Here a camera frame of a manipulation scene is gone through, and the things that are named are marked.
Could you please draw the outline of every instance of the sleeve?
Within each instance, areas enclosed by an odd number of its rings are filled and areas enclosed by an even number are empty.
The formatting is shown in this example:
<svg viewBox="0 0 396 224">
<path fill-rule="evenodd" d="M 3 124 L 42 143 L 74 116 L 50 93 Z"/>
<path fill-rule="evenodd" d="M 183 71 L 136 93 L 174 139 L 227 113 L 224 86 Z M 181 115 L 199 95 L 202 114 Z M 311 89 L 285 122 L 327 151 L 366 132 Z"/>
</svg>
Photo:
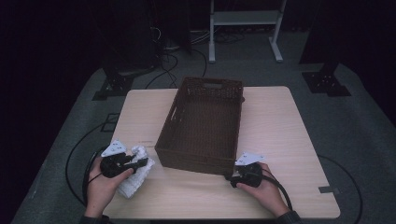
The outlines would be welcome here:
<svg viewBox="0 0 396 224">
<path fill-rule="evenodd" d="M 110 223 L 110 218 L 102 216 L 102 218 L 81 217 L 78 224 L 107 224 Z"/>
<path fill-rule="evenodd" d="M 276 224 L 303 224 L 303 221 L 295 211 L 290 211 L 278 217 Z"/>
</svg>

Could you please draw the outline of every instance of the crumpled white towel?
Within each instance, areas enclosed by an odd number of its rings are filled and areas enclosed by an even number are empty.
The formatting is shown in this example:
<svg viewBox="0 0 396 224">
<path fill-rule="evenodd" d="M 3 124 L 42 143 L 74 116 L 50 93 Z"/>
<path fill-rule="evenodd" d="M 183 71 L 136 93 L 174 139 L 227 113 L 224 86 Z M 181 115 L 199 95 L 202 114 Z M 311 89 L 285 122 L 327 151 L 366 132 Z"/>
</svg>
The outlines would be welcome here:
<svg viewBox="0 0 396 224">
<path fill-rule="evenodd" d="M 132 153 L 136 155 L 132 162 L 137 162 L 140 159 L 148 158 L 148 164 L 137 169 L 136 174 L 131 175 L 126 180 L 122 181 L 122 183 L 117 188 L 117 192 L 128 199 L 131 198 L 143 184 L 143 181 L 149 174 L 151 166 L 155 164 L 155 161 L 149 157 L 145 147 L 132 147 Z"/>
</svg>

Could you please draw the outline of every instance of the white shelf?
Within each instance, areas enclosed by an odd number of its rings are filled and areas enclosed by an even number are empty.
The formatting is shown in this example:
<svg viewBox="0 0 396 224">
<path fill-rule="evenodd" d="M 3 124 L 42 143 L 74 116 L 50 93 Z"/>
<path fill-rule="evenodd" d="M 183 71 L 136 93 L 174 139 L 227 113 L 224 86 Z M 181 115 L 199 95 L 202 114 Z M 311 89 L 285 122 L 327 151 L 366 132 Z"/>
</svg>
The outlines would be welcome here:
<svg viewBox="0 0 396 224">
<path fill-rule="evenodd" d="M 270 11 L 217 11 L 214 25 L 261 25 L 276 24 L 278 10 Z"/>
</svg>

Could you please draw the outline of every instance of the floor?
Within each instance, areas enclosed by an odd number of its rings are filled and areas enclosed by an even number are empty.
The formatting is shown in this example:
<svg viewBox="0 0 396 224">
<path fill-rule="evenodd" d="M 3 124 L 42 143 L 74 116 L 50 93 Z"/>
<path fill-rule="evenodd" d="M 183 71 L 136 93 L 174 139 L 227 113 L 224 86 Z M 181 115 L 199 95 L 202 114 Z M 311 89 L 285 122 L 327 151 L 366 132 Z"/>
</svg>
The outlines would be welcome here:
<svg viewBox="0 0 396 224">
<path fill-rule="evenodd" d="M 276 62 L 268 36 L 265 32 L 245 34 L 241 41 L 217 44 L 216 63 L 212 64 L 207 63 L 207 44 L 194 45 L 199 51 L 194 50 L 192 54 L 184 50 L 172 52 L 173 56 L 163 56 L 167 70 L 177 62 L 171 74 L 164 73 L 150 83 L 164 71 L 157 68 L 135 78 L 132 89 L 176 88 L 184 76 L 203 74 L 239 79 L 247 87 L 288 87 L 325 174 L 336 190 L 334 195 L 341 210 L 341 216 L 336 219 L 305 222 L 354 223 L 358 219 L 359 223 L 392 223 L 396 219 L 393 212 L 396 207 L 395 127 L 364 89 L 359 77 L 342 64 L 334 74 L 351 96 L 311 93 L 302 72 L 318 71 L 321 64 L 298 64 L 307 32 L 280 33 L 278 45 L 283 63 Z M 12 223 L 78 222 L 84 207 L 72 194 L 68 182 L 81 197 L 82 176 L 91 154 L 111 140 L 112 132 L 101 132 L 100 124 L 108 114 L 120 113 L 125 99 L 113 96 L 104 101 L 92 100 L 105 78 L 102 69 L 92 74 Z M 148 220 L 114 222 L 149 223 Z"/>
</svg>

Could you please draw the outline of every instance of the human hand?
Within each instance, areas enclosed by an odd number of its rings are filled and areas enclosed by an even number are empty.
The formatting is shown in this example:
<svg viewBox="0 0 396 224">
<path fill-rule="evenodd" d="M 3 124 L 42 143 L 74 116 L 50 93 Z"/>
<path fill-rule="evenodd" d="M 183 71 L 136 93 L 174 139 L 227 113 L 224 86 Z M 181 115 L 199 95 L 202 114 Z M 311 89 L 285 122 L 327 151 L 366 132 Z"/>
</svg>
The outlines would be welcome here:
<svg viewBox="0 0 396 224">
<path fill-rule="evenodd" d="M 258 164 L 262 167 L 263 175 L 273 178 L 267 164 L 260 162 Z M 257 188 L 243 183 L 237 183 L 236 186 L 256 198 L 264 208 L 268 209 L 276 217 L 280 217 L 290 211 L 283 202 L 277 186 L 267 180 L 262 180 Z"/>
<path fill-rule="evenodd" d="M 106 206 L 113 199 L 119 184 L 134 172 L 134 169 L 131 168 L 113 178 L 107 178 L 101 175 L 100 162 L 102 159 L 102 157 L 96 158 L 90 171 L 89 180 L 91 182 L 87 189 L 88 202 L 85 217 L 100 218 Z"/>
</svg>

